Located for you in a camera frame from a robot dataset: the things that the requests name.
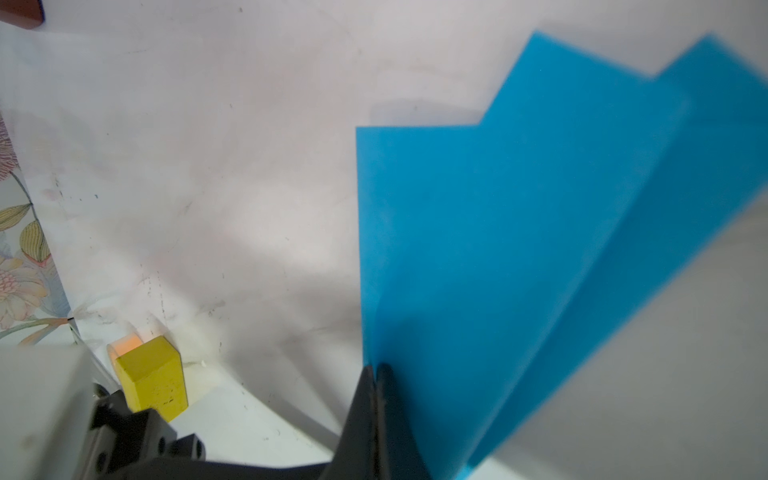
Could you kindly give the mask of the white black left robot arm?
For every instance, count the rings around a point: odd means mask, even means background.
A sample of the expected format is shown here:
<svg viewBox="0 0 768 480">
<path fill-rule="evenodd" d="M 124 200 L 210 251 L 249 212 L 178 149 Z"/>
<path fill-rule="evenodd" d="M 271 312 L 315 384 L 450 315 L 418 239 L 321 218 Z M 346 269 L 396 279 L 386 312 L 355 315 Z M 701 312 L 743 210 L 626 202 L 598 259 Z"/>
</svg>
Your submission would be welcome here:
<svg viewBox="0 0 768 480">
<path fill-rule="evenodd" d="M 95 362 L 77 346 L 1 348 L 1 476 L 71 479 L 95 406 Z M 324 463 L 330 453 L 226 372 L 187 373 L 191 406 L 171 421 L 198 435 L 214 461 L 264 467 Z"/>
</svg>

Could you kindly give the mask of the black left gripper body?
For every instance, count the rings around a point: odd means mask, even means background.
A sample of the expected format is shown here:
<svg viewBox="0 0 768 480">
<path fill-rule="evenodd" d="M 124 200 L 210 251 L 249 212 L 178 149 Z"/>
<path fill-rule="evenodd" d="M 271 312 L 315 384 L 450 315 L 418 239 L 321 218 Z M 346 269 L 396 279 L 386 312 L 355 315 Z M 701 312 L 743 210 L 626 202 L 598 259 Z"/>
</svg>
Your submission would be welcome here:
<svg viewBox="0 0 768 480">
<path fill-rule="evenodd" d="M 327 467 L 210 462 L 198 436 L 178 436 L 156 410 L 132 412 L 120 390 L 98 389 L 96 394 L 80 458 L 82 479 L 318 479 Z"/>
</svg>

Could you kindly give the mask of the blue square paper sheet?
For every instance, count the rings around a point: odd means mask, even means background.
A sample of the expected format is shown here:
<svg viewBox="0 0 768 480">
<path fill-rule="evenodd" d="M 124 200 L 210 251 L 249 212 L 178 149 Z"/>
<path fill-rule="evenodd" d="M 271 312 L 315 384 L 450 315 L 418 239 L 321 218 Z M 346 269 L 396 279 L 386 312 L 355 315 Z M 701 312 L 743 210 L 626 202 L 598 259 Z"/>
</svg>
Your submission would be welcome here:
<svg viewBox="0 0 768 480">
<path fill-rule="evenodd" d="M 660 75 L 534 33 L 481 121 L 356 132 L 365 361 L 452 479 L 767 179 L 767 79 L 717 38 Z"/>
</svg>

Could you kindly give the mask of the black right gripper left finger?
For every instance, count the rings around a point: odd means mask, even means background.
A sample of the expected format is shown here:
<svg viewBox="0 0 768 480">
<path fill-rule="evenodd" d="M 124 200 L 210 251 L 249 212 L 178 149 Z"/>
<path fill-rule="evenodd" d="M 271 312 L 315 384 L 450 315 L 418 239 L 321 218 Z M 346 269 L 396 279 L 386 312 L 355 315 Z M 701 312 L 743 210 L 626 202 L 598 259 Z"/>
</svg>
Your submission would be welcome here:
<svg viewBox="0 0 768 480">
<path fill-rule="evenodd" d="M 334 456 L 324 469 L 325 480 L 376 478 L 377 400 L 375 374 L 362 369 Z"/>
</svg>

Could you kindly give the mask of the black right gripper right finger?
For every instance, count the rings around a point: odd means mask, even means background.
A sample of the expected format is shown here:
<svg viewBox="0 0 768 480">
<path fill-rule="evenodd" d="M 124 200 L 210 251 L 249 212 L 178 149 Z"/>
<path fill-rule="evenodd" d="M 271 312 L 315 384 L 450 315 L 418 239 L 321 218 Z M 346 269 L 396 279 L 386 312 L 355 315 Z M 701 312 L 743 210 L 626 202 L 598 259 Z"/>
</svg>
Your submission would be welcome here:
<svg viewBox="0 0 768 480">
<path fill-rule="evenodd" d="M 387 480 L 432 478 L 418 450 L 392 367 L 376 370 L 377 475 Z"/>
</svg>

